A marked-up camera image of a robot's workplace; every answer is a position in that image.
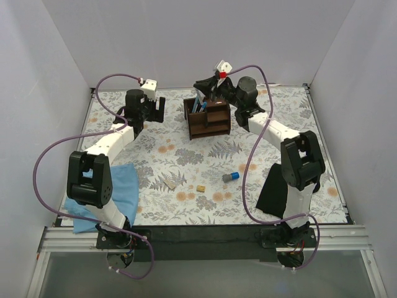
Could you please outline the blue capped white marker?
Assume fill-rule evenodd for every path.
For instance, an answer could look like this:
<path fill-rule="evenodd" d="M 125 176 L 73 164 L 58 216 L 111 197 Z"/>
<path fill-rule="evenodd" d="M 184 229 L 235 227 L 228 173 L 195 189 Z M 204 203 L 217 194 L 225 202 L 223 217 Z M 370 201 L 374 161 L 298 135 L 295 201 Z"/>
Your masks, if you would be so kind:
<path fill-rule="evenodd" d="M 204 102 L 199 110 L 199 112 L 203 112 L 205 108 L 207 107 L 207 102 Z"/>

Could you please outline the light blue pen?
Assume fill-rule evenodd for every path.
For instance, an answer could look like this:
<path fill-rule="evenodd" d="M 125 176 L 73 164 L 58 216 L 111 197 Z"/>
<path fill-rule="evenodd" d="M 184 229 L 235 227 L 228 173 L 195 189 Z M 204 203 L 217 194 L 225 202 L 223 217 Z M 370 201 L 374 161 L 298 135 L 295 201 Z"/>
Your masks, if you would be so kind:
<path fill-rule="evenodd" d="M 196 96 L 195 101 L 194 101 L 194 105 L 193 105 L 193 109 L 192 109 L 192 113 L 196 113 L 197 112 L 197 108 L 200 105 L 201 100 L 200 100 L 200 96 Z"/>

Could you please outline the grey blue glue stick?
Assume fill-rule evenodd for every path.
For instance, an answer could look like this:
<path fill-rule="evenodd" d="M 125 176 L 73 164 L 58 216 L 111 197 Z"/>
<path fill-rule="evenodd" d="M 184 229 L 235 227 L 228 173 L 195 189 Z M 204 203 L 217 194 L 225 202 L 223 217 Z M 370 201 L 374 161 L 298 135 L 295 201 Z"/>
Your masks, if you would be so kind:
<path fill-rule="evenodd" d="M 224 174 L 222 176 L 222 180 L 223 180 L 224 183 L 228 183 L 230 181 L 234 181 L 234 180 L 237 180 L 237 179 L 239 179 L 239 173 L 238 172 L 233 172 L 233 173 L 230 173 L 230 174 Z"/>

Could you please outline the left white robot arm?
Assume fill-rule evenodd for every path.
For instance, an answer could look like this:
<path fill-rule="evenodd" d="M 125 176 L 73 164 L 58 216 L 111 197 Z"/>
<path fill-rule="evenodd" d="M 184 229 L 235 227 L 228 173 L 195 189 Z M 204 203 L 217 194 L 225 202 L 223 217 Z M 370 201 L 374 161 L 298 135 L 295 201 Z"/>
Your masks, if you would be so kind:
<path fill-rule="evenodd" d="M 111 232 L 110 240 L 118 248 L 131 243 L 132 233 L 126 229 L 126 215 L 112 199 L 110 165 L 136 139 L 144 122 L 164 121 L 164 108 L 165 98 L 156 97 L 156 88 L 128 90 L 125 105 L 117 111 L 109 131 L 86 151 L 74 151 L 69 156 L 68 198 L 86 206 L 99 221 L 97 227 Z"/>

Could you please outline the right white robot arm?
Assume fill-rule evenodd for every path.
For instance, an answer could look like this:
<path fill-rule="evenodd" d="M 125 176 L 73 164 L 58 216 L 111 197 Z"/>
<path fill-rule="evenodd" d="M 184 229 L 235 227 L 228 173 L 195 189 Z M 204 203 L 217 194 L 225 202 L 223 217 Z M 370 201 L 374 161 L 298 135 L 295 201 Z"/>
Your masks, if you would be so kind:
<path fill-rule="evenodd" d="M 275 226 L 285 245 L 298 245 L 308 232 L 311 197 L 326 169 L 316 134 L 272 120 L 257 102 L 257 83 L 252 77 L 244 76 L 234 86 L 229 78 L 220 81 L 213 76 L 196 81 L 194 88 L 207 99 L 222 99 L 234 106 L 238 125 L 280 152 L 280 163 L 270 167 L 256 208 L 279 218 Z"/>

